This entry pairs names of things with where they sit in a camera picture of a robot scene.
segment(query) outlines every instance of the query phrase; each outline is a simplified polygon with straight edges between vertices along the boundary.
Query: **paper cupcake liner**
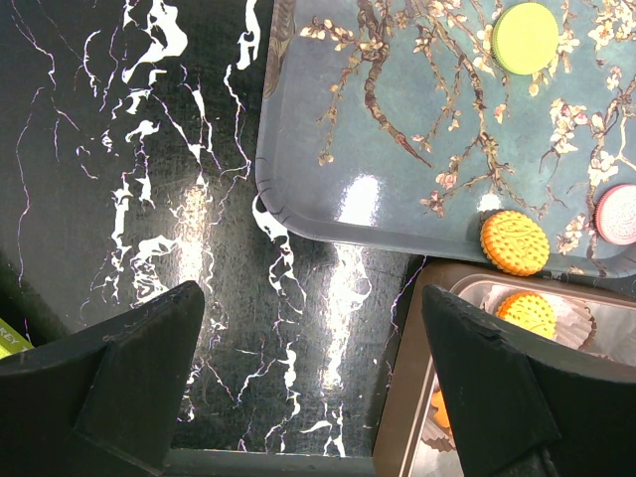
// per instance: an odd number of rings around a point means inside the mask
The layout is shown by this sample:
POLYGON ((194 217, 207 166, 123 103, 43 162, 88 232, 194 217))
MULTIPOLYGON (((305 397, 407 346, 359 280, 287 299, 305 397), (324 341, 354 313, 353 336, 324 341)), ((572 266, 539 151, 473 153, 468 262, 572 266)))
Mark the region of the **paper cupcake liner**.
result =
POLYGON ((428 415, 426 416, 424 428, 421 432, 421 440, 424 444, 439 452, 455 450, 455 440, 453 439, 450 429, 443 429, 435 423, 432 419, 434 412, 435 408, 431 405, 428 408, 428 415))
POLYGON ((607 360, 607 361, 614 361, 612 360, 609 356, 604 355, 603 353, 587 353, 588 355, 592 355, 595 356, 596 358, 601 358, 603 360, 607 360))
MULTIPOLYGON (((506 298, 519 293, 518 288, 493 285, 484 295, 481 309, 496 316, 497 309, 506 298)), ((556 328, 554 340, 574 350, 588 349, 596 334, 596 322, 583 302, 565 300, 560 296, 540 293, 555 312, 556 328)))

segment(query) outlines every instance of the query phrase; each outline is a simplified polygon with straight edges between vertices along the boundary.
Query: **cookie in paper cup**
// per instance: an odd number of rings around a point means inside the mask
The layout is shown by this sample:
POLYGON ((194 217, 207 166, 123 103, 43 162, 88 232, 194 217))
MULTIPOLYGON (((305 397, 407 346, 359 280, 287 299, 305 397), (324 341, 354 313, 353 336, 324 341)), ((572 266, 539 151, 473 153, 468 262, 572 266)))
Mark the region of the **cookie in paper cup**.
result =
POLYGON ((538 293, 515 293, 497 309, 497 318, 551 340, 556 317, 550 304, 538 293))
MULTIPOLYGON (((519 292, 519 288, 493 285, 490 292, 482 298, 480 307, 496 316, 502 303, 519 292)), ((546 299, 555 313, 554 341, 575 350, 588 349, 596 334, 596 322, 585 304, 547 293, 541 293, 541 296, 546 299)))

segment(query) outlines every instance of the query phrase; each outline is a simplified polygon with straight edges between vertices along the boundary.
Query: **tree branch pattern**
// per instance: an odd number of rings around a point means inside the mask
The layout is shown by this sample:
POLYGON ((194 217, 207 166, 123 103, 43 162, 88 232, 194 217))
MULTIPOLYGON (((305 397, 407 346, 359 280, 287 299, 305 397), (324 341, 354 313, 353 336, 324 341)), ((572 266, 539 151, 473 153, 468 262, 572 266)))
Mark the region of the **tree branch pattern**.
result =
MULTIPOLYGON (((558 97, 552 102, 550 110, 546 111, 546 117, 550 117, 554 126, 549 141, 551 146, 538 157, 538 172, 552 168, 552 174, 546 185, 545 201, 539 204, 528 203, 513 187, 511 178, 516 172, 514 163, 502 162, 498 158, 499 144, 496 136, 502 132, 496 129, 497 124, 493 130, 492 121, 486 120, 487 114, 492 114, 498 124, 503 124, 516 112, 509 103, 511 78, 498 66, 491 53, 493 26, 504 10, 501 1, 491 0, 491 15, 485 13, 479 0, 377 0, 374 4, 370 0, 351 1, 355 1, 358 7, 357 32, 338 26, 334 19, 314 17, 311 24, 306 25, 299 33, 305 41, 332 41, 335 52, 349 55, 348 65, 343 68, 339 81, 331 86, 333 96, 329 108, 318 119, 319 122, 329 122, 325 145, 318 158, 320 165, 329 164, 336 159, 332 153, 332 145, 341 101, 351 76, 360 75, 365 71, 363 66, 369 65, 364 80, 364 102, 371 119, 408 156, 428 168, 434 166, 437 170, 433 177, 438 186, 420 200, 425 213, 434 212, 440 218, 444 217, 444 208, 458 191, 469 191, 476 184, 484 183, 491 193, 510 198, 523 211, 535 214, 542 220, 552 206, 567 209, 563 199, 555 194, 552 184, 563 156, 574 153, 577 156, 587 155, 588 181, 575 184, 567 191, 557 191, 561 196, 569 194, 576 187, 587 188, 584 212, 571 211, 571 222, 556 237, 556 248, 563 255, 571 253, 579 247, 582 235, 589 234, 586 256, 603 274, 603 265, 595 258, 598 245, 593 224, 595 200, 598 199, 596 192, 600 184, 607 183, 619 173, 620 167, 636 171, 636 165, 628 158, 630 151, 626 132, 628 121, 636 114, 633 105, 636 89, 636 76, 633 74, 636 72, 623 72, 619 66, 608 64, 604 59, 604 52, 615 45, 634 45, 636 0, 562 0, 562 15, 559 17, 561 33, 556 54, 544 70, 532 75, 528 87, 529 97, 543 94, 542 89, 548 90, 548 86, 557 77, 572 73, 571 56, 580 49, 581 41, 593 42, 594 60, 607 72, 606 87, 614 93, 614 97, 604 110, 597 111, 590 111, 584 104, 570 103, 567 97, 558 97), (462 6, 462 1, 468 2, 468 5, 462 6), (576 16, 571 12, 572 2, 582 2, 592 12, 593 20, 587 27, 589 31, 586 36, 581 31, 581 25, 575 22, 576 16), (427 129, 411 137, 406 137, 395 126, 396 119, 385 113, 383 100, 378 97, 376 89, 377 81, 392 53, 394 38, 406 32, 416 33, 412 52, 430 67, 434 89, 441 91, 445 99, 439 114, 427 129), (472 51, 462 48, 457 41, 458 36, 468 40, 472 51), (449 76, 444 74, 438 63, 438 57, 442 54, 440 51, 455 59, 449 76), (466 80, 472 92, 472 111, 461 111, 457 106, 462 82, 466 80), (504 91, 503 102, 492 108, 487 106, 484 92, 486 81, 495 81, 504 91), (462 113, 474 114, 478 127, 473 133, 457 133, 460 147, 456 154, 444 159, 443 164, 447 163, 448 166, 439 171, 439 157, 433 156, 431 144, 441 128, 447 128, 449 132, 459 129, 462 113), (606 138, 614 129, 618 129, 621 135, 621 144, 618 150, 612 151, 606 146, 606 138), (576 146, 576 136, 584 130, 591 134, 595 142, 595 146, 589 151, 579 151, 576 146), (459 142, 461 140, 465 140, 463 145, 459 142), (458 183, 462 165, 466 161, 477 160, 483 161, 482 172, 458 183)), ((579 271, 577 267, 572 268, 574 273, 579 271)))

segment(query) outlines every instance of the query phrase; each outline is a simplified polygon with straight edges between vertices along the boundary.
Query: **round cookie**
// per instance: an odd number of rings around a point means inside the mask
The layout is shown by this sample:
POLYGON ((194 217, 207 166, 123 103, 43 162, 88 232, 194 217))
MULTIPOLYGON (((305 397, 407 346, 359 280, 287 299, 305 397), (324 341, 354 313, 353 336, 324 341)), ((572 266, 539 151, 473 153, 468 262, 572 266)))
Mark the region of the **round cookie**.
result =
POLYGON ((493 30, 493 52, 511 73, 531 75, 557 54, 558 24, 545 6, 529 2, 504 12, 493 30))
POLYGON ((596 228, 610 243, 636 242, 636 185, 616 186, 605 193, 596 208, 596 228))
POLYGON ((550 255, 544 231, 532 219, 514 211, 499 212, 484 223, 481 246, 498 268, 518 276, 537 273, 550 255))
POLYGON ((433 420, 441 427, 450 427, 450 420, 448 419, 448 413, 446 412, 446 403, 444 402, 444 397, 441 395, 441 391, 433 393, 430 403, 437 409, 437 412, 433 416, 433 420))
POLYGON ((517 293, 497 310, 497 318, 551 340, 555 336, 555 311, 536 293, 517 293))

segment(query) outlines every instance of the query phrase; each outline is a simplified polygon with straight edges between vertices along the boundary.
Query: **orange cookie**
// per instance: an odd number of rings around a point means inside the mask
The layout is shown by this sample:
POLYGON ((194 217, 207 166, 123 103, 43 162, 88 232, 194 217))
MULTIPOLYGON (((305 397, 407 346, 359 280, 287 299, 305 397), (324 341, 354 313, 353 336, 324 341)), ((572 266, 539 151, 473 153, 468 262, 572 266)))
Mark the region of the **orange cookie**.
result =
POLYGON ((550 255, 550 243, 541 227, 514 211, 499 212, 485 222, 481 246, 498 268, 519 276, 540 271, 550 255))
POLYGON ((517 293, 497 310, 497 318, 551 340, 555 336, 555 311, 536 293, 517 293))
POLYGON ((448 414, 446 413, 446 403, 444 402, 444 397, 441 395, 441 391, 433 393, 430 403, 437 409, 433 420, 444 428, 450 427, 450 420, 448 420, 448 414))

